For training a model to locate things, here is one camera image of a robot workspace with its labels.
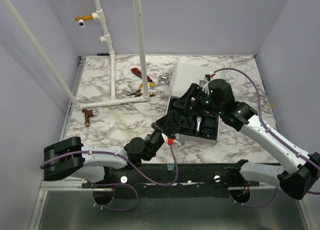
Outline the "white hair clipper kit box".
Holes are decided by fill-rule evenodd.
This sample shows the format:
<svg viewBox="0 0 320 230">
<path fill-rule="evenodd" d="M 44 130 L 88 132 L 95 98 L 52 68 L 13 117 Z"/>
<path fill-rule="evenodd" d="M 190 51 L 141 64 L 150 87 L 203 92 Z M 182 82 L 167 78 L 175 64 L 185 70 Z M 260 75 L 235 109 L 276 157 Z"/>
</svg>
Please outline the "white hair clipper kit box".
<svg viewBox="0 0 320 230">
<path fill-rule="evenodd" d="M 166 112 L 172 114 L 170 123 L 176 136 L 175 144 L 217 144 L 219 116 L 206 111 L 207 104 L 202 99 L 203 87 L 213 78 L 208 67 L 181 62 L 174 64 Z"/>
</svg>

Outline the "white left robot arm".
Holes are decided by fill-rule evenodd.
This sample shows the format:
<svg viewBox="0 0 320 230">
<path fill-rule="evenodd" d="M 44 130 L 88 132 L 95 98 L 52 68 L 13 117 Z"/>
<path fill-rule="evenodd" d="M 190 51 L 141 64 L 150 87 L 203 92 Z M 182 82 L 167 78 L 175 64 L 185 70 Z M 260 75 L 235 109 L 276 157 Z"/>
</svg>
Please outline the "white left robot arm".
<svg viewBox="0 0 320 230">
<path fill-rule="evenodd" d="M 175 139 L 177 117 L 173 113 L 152 123 L 153 133 L 145 138 L 134 137 L 125 146 L 92 147 L 73 136 L 49 145 L 43 150 L 40 168 L 45 181 L 58 181 L 69 177 L 81 168 L 93 167 L 87 179 L 104 188 L 110 184 L 111 175 L 104 168 L 137 168 L 142 161 L 150 161 L 164 143 L 172 146 Z"/>
</svg>

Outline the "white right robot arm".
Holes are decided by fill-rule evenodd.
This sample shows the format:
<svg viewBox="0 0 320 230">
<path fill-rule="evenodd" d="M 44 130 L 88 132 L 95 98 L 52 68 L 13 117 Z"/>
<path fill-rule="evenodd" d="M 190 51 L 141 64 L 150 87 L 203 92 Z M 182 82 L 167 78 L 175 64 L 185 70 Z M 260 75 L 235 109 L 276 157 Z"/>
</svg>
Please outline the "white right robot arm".
<svg viewBox="0 0 320 230">
<path fill-rule="evenodd" d="M 251 138 L 279 162 L 279 167 L 245 162 L 230 173 L 230 181 L 236 186 L 247 181 L 266 183 L 301 200 L 320 178 L 320 154 L 295 146 L 266 124 L 250 105 L 236 101 L 231 85 L 223 79 L 208 82 L 205 89 L 193 83 L 172 106 L 197 117 L 219 115 L 226 125 Z"/>
</svg>

